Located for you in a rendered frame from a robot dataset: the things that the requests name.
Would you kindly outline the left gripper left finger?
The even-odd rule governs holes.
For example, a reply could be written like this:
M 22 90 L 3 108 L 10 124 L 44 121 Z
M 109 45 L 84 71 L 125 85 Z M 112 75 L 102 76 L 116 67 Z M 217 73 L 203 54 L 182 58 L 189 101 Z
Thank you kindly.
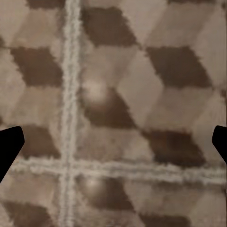
M 0 131 L 0 182 L 25 143 L 20 126 Z

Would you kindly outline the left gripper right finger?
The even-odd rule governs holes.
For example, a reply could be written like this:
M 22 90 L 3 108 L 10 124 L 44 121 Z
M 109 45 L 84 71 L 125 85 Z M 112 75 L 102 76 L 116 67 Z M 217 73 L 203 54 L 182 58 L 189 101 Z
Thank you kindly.
M 212 143 L 227 164 L 227 128 L 216 126 Z

